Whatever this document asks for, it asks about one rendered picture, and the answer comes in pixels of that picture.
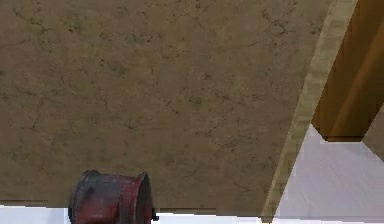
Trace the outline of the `dark red round bin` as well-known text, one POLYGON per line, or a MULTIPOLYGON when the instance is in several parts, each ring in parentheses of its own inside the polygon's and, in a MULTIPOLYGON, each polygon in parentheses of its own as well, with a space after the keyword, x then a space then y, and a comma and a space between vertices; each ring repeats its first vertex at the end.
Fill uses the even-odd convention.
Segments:
POLYGON ((146 172, 137 177, 87 170, 68 205, 70 224, 152 224, 158 221, 146 172))

